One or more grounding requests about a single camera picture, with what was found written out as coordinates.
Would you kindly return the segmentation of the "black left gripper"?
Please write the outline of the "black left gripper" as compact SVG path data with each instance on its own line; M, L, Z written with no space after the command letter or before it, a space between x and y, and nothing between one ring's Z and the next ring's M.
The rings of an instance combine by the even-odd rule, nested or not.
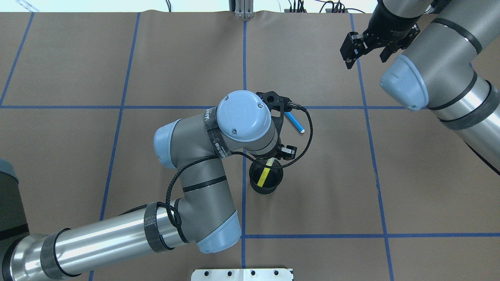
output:
M274 147L274 158L278 160L294 160L297 152L296 146L284 146L281 143L277 143Z

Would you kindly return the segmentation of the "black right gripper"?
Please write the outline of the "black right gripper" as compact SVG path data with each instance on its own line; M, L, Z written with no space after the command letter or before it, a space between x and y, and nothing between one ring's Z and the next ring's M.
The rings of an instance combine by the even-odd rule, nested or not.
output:
M385 47L380 53L382 63L398 50L405 50L420 33L417 21L420 16L405 18L393 14L387 8L375 8L363 34L349 32L340 48L347 69L352 69L356 60L376 48Z

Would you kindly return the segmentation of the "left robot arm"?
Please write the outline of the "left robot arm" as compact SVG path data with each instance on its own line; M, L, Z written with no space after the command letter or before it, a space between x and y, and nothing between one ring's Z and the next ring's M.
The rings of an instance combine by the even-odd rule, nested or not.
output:
M177 172L164 202L49 235L30 234L14 167L1 160L1 280L62 281L137 256L195 242L204 254L232 247L241 236L238 212L222 159L242 155L257 167L266 160L301 158L280 142L285 112L307 110L273 91L239 90L202 114L155 132L162 165Z

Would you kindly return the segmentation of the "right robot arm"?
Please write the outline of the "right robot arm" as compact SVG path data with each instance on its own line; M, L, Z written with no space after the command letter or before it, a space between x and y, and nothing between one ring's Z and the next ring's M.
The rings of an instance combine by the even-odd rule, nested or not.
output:
M498 0L452 0L421 31L430 0L379 0L363 33L340 48L345 65L376 48L380 59L402 50L380 78L381 88L409 110L431 110L499 173L499 90L470 66L499 36Z

